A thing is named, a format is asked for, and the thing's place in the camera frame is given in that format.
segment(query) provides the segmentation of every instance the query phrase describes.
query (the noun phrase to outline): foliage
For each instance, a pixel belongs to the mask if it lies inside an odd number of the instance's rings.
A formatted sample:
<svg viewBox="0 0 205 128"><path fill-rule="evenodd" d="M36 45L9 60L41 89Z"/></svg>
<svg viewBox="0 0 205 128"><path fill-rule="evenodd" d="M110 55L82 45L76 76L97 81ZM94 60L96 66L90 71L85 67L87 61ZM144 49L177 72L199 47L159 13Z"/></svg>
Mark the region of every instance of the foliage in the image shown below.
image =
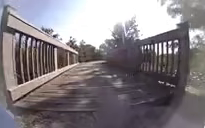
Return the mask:
<svg viewBox="0 0 205 128"><path fill-rule="evenodd" d="M123 24L115 24L111 33L113 38L106 39L99 47L104 55L114 48L121 47L139 39L139 30L138 24L136 23L136 17L132 17Z"/></svg>
<svg viewBox="0 0 205 128"><path fill-rule="evenodd" d="M41 27L41 30L44 31L45 33L49 34L50 36L52 36L55 39L59 39L62 40L62 38L59 38L59 34L55 33L54 30L52 28L46 28L46 27Z"/></svg>
<svg viewBox="0 0 205 128"><path fill-rule="evenodd" d="M205 30L205 0L158 0L167 5L167 12L172 17L189 21L193 29Z"/></svg>
<svg viewBox="0 0 205 128"><path fill-rule="evenodd" d="M75 49L75 50L79 50L79 46L76 44L76 39L73 38L72 36L70 36L69 41L66 43L69 47Z"/></svg>
<svg viewBox="0 0 205 128"><path fill-rule="evenodd" d="M90 44L86 44L84 40L80 42L79 45L79 61L87 62L93 60L100 60L101 52Z"/></svg>

